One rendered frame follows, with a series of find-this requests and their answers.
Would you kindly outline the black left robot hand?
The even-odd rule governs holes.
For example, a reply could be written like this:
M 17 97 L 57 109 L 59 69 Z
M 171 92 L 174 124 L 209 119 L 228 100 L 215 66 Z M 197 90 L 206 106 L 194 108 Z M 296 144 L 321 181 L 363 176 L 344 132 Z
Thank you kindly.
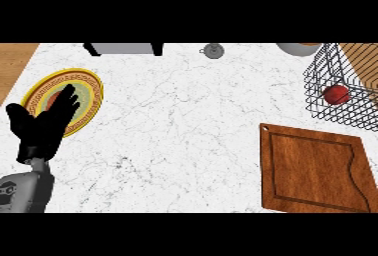
M 75 88 L 67 84 L 47 111 L 34 117 L 16 103 L 5 106 L 10 131 L 20 139 L 16 161 L 29 164 L 34 158 L 48 161 L 56 154 L 66 126 L 79 107 Z

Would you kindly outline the brown wooden cutting board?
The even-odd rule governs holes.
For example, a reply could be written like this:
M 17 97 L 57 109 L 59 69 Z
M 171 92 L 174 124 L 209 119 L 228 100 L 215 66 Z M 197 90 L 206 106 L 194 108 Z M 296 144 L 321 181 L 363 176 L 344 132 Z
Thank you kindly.
M 262 123 L 261 206 L 283 212 L 378 213 L 361 139 Z

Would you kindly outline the red bell pepper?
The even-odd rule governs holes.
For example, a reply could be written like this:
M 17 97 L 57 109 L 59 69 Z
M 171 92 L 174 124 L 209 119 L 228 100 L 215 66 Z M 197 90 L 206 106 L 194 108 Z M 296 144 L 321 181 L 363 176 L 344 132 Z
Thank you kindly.
M 323 90 L 323 98 L 330 105 L 345 103 L 349 99 L 348 88 L 342 85 L 326 87 Z

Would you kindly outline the brown striped wooden board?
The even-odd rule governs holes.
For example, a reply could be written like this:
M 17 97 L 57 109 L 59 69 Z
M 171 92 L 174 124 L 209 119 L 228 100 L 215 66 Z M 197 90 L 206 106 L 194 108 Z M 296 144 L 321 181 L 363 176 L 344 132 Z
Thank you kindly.
M 347 83 L 364 90 L 378 109 L 378 43 L 341 43 L 339 47 L 348 61 Z

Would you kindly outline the yellow patterned plate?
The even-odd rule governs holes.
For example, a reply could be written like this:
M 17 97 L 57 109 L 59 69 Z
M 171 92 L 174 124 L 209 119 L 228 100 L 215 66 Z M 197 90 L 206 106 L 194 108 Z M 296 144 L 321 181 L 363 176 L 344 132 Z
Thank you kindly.
M 36 117 L 47 111 L 65 86 L 70 84 L 78 96 L 79 108 L 65 129 L 63 136 L 70 136 L 93 119 L 103 100 L 103 84 L 97 75 L 87 69 L 67 68 L 45 76 L 23 96 L 20 105 L 29 114 Z

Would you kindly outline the grey appliance with black legs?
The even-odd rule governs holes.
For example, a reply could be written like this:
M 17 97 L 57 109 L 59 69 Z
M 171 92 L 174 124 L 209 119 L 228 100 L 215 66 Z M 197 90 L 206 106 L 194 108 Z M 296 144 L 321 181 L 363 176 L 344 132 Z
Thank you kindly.
M 91 56 L 103 54 L 152 54 L 162 55 L 162 43 L 84 43 L 84 49 Z

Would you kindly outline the small grey round lid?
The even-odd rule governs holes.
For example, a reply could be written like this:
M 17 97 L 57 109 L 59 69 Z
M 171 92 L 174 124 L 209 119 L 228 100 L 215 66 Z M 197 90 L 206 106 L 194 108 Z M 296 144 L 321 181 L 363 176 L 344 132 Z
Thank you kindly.
M 199 50 L 209 59 L 218 59 L 224 55 L 224 48 L 218 43 L 209 43 Z

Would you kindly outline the grey round bowl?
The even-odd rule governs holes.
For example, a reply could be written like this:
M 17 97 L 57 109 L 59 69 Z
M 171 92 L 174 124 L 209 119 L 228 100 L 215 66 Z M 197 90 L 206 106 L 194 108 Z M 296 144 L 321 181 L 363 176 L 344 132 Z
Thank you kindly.
M 316 53 L 320 48 L 320 43 L 277 43 L 280 50 L 292 56 L 305 57 Z

